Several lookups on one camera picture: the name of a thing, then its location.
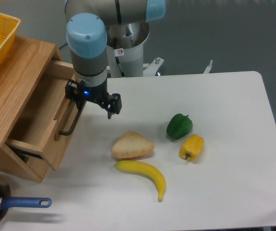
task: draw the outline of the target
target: white table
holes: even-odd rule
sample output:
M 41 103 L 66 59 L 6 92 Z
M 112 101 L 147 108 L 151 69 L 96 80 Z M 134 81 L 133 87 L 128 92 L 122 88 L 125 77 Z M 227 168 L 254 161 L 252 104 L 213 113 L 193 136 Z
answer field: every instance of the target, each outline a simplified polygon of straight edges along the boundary
M 109 79 L 123 108 L 107 119 L 87 103 L 59 171 L 41 183 L 7 176 L 13 196 L 52 199 L 48 209 L 12 208 L 0 230 L 176 231 L 276 226 L 276 126 L 256 72 Z M 166 126 L 189 115 L 205 139 L 196 163 L 178 157 Z M 114 168 L 110 149 L 126 131 L 153 142 L 165 176 L 161 203 L 147 178 Z

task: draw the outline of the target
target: metal bracket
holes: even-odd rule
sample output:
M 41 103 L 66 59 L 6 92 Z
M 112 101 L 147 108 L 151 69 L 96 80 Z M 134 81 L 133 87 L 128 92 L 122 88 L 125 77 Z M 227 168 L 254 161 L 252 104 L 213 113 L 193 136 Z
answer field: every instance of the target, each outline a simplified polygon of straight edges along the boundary
M 143 76 L 156 76 L 159 68 L 163 65 L 164 59 L 157 57 L 153 62 L 143 71 Z

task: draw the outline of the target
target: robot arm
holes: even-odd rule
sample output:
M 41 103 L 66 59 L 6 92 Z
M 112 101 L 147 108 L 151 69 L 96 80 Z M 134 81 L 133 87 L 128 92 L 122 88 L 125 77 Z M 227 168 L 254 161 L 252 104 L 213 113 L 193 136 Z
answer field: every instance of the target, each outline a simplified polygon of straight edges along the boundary
M 120 113 L 121 96 L 107 92 L 106 47 L 112 42 L 107 32 L 122 40 L 129 36 L 128 28 L 162 18 L 165 10 L 166 0 L 65 1 L 66 38 L 75 71 L 75 81 L 69 80 L 65 95 L 76 103 L 78 113 L 70 131 L 62 135 L 72 133 L 86 101 L 105 109 L 109 119 Z

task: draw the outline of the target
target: wooden drawer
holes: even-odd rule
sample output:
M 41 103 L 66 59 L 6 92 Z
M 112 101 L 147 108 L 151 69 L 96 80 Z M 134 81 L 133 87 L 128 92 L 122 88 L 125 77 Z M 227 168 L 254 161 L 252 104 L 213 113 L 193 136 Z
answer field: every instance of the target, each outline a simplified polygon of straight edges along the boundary
M 73 78 L 55 44 L 16 36 L 0 63 L 0 171 L 41 182 L 58 169 L 71 136 L 75 104 L 65 99 Z
M 65 98 L 65 85 L 73 77 L 70 64 L 51 60 L 20 117 L 10 132 L 6 145 L 17 154 L 42 158 L 58 169 L 67 143 L 59 135 L 64 130 L 75 104 Z

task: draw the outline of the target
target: black cable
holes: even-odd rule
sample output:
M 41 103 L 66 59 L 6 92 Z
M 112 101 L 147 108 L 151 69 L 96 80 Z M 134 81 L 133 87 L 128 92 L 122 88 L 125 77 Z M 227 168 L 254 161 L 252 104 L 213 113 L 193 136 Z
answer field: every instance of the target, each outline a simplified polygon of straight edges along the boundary
M 116 57 L 115 57 L 115 60 L 116 60 L 116 62 L 117 62 L 117 64 L 118 64 L 118 66 L 119 66 L 119 69 L 120 69 L 120 72 L 121 72 L 121 76 L 122 76 L 122 77 L 125 77 L 124 71 L 123 71 L 123 69 L 122 69 L 122 67 L 121 67 L 121 64 L 120 64 L 119 57 L 116 56 Z
M 59 49 L 62 49 L 62 48 L 65 47 L 66 45 L 68 45 L 68 43 L 63 44 L 61 47 L 59 47 Z
M 117 47 L 117 39 L 113 38 L 113 49 L 115 50 L 116 47 Z M 120 72 L 121 72 L 121 76 L 125 77 L 125 74 L 124 74 L 124 71 L 123 71 L 122 66 L 120 64 L 120 60 L 119 60 L 118 56 L 115 56 L 115 61 L 117 62 L 118 66 L 119 66 L 119 69 L 120 69 Z

